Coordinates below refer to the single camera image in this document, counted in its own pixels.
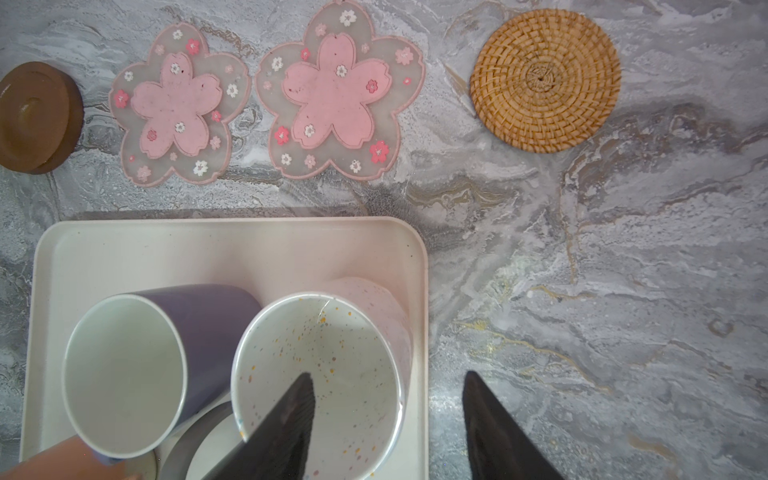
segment rattan coaster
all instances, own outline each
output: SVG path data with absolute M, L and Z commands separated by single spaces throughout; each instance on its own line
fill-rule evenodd
M 580 144 L 616 105 L 621 66 L 593 21 L 566 10 L 534 10 L 491 35 L 475 64 L 470 95 L 497 137 L 526 151 Z

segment white speckled mug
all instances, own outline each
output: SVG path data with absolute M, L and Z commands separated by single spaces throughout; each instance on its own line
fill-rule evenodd
M 370 476 L 392 451 L 411 378 L 412 334 L 392 294 L 343 278 L 265 307 L 240 340 L 232 405 L 244 439 L 302 372 L 312 375 L 315 420 L 308 478 Z

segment coaster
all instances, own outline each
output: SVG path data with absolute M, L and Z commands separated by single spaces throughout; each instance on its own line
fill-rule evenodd
M 400 149 L 396 115 L 424 82 L 421 51 L 400 37 L 375 37 L 357 3 L 332 2 L 312 19 L 302 42 L 262 59 L 254 78 L 276 118 L 269 151 L 293 179 L 329 165 L 355 180 L 379 178 Z
M 513 147 L 553 153 L 591 137 L 614 109 L 621 66 L 609 37 L 566 10 L 519 15 L 491 35 L 470 79 L 475 110 Z
M 227 53 L 209 54 L 203 35 L 180 23 L 163 30 L 146 63 L 126 68 L 109 92 L 109 107 L 123 129 L 125 174 L 142 187 L 173 172 L 208 184 L 232 154 L 229 123 L 250 93 L 248 68 Z
M 83 126 L 83 101 L 69 75 L 39 61 L 0 81 L 0 165 L 46 174 L 74 150 Z

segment cup rim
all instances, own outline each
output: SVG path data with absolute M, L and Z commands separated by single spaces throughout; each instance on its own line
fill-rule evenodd
M 237 370 L 240 366 L 240 361 L 241 361 L 240 355 L 245 348 L 245 343 L 247 339 L 250 339 L 250 337 L 253 335 L 253 331 L 256 329 L 258 323 L 260 323 L 266 315 L 272 313 L 273 310 L 275 310 L 276 308 L 286 303 L 292 303 L 299 299 L 303 299 L 311 296 L 324 298 L 328 300 L 335 300 L 355 310 L 363 319 L 365 319 L 365 321 L 379 335 L 379 338 L 381 339 L 381 344 L 384 346 L 384 350 L 386 351 L 387 357 L 389 358 L 389 365 L 392 367 L 392 374 L 395 376 L 395 385 L 397 390 L 397 414 L 396 414 L 395 425 L 392 428 L 392 434 L 389 437 L 389 441 L 386 444 L 386 448 L 382 450 L 382 454 L 379 457 L 379 460 L 375 463 L 372 463 L 371 466 L 369 467 L 368 471 L 374 472 L 379 466 L 382 465 L 382 463 L 392 453 L 392 450 L 395 448 L 395 445 L 397 444 L 397 439 L 400 437 L 400 432 L 402 431 L 402 425 L 405 421 L 406 400 L 405 400 L 405 394 L 404 394 L 404 386 L 402 384 L 402 373 L 397 368 L 397 362 L 395 361 L 395 355 L 392 352 L 392 348 L 390 347 L 389 343 L 384 340 L 385 339 L 384 335 L 382 334 L 381 330 L 375 325 L 375 323 L 371 321 L 368 313 L 364 309 L 357 306 L 354 302 L 350 302 L 349 300 L 347 300 L 342 296 L 338 296 L 334 293 L 323 292 L 321 290 L 307 290 L 307 291 L 298 292 L 298 293 L 291 293 L 290 295 L 286 295 L 282 298 L 274 300 L 272 303 L 265 306 L 261 311 L 258 312 L 258 314 L 248 324 L 248 327 L 245 329 L 245 332 L 243 332 L 243 335 L 240 337 L 240 342 L 237 344 L 237 350 L 235 350 L 234 361 L 232 362 L 232 376 L 230 377 L 230 394 L 231 394 L 231 401 L 232 401 L 233 417 L 235 419 L 235 422 L 237 422 L 238 417 L 240 417 L 239 412 L 242 411 L 240 407 L 239 399 L 237 396 L 237 392 L 238 392 Z M 242 432 L 240 433 L 240 436 L 243 437 L 244 442 L 248 440 L 248 438 Z
M 152 442 L 151 445 L 144 447 L 142 449 L 139 449 L 135 452 L 129 452 L 129 453 L 116 453 L 116 452 L 110 452 L 107 449 L 103 449 L 100 446 L 97 446 L 95 442 L 93 442 L 90 438 L 88 438 L 87 435 L 83 432 L 83 429 L 78 424 L 77 420 L 74 417 L 74 414 L 72 413 L 72 409 L 69 404 L 69 398 L 67 395 L 67 361 L 70 354 L 70 347 L 72 345 L 72 339 L 74 339 L 75 334 L 78 333 L 78 331 L 82 328 L 83 322 L 90 316 L 93 316 L 100 308 L 104 307 L 104 305 L 114 302 L 115 300 L 138 300 L 142 303 L 147 304 L 148 306 L 151 306 L 157 313 L 160 314 L 160 316 L 165 320 L 165 322 L 170 327 L 171 332 L 174 334 L 174 338 L 176 339 L 176 344 L 179 347 L 179 353 L 181 354 L 181 375 L 182 375 L 182 383 L 181 383 L 181 398 L 179 401 L 179 405 L 176 408 L 176 414 L 174 415 L 173 421 L 171 421 L 170 425 L 167 429 L 163 432 L 160 437 Z M 187 352 L 184 350 L 184 343 L 181 341 L 181 335 L 179 335 L 178 330 L 176 329 L 176 326 L 174 325 L 174 322 L 170 319 L 170 317 L 165 313 L 165 311 L 157 305 L 152 300 L 149 300 L 148 298 L 145 298 L 141 295 L 137 295 L 135 293 L 120 293 L 118 295 L 108 296 L 107 298 L 103 299 L 99 303 L 93 305 L 88 311 L 80 318 L 78 321 L 78 324 L 74 327 L 74 330 L 72 330 L 72 334 L 69 336 L 69 340 L 67 341 L 67 348 L 65 349 L 64 353 L 64 361 L 61 363 L 61 392 L 62 396 L 64 397 L 64 409 L 67 412 L 67 417 L 69 418 L 69 422 L 74 427 L 75 432 L 78 434 L 78 436 L 85 442 L 86 445 L 91 447 L 91 449 L 95 450 L 97 453 L 100 453 L 102 455 L 106 455 L 110 458 L 133 458 L 141 456 L 145 453 L 151 452 L 154 450 L 159 444 L 161 444 L 168 435 L 174 430 L 176 427 L 176 424 L 179 422 L 179 418 L 181 417 L 181 412 L 184 409 L 184 400 L 187 398 L 187 380 L 189 376 L 189 369 L 187 365 Z

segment beige rectangular tray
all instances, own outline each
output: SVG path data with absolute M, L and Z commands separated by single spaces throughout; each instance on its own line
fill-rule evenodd
M 162 286 L 226 283 L 265 306 L 342 276 L 389 289 L 413 323 L 406 420 L 376 478 L 428 478 L 426 248 L 412 227 L 389 217 L 106 220 L 49 228 L 35 253 L 20 459 L 74 435 L 61 397 L 61 361 L 75 324 L 97 301 Z M 178 435 L 157 450 L 161 462 Z M 200 447 L 187 480 L 200 478 L 238 441 L 234 421 L 223 422 Z

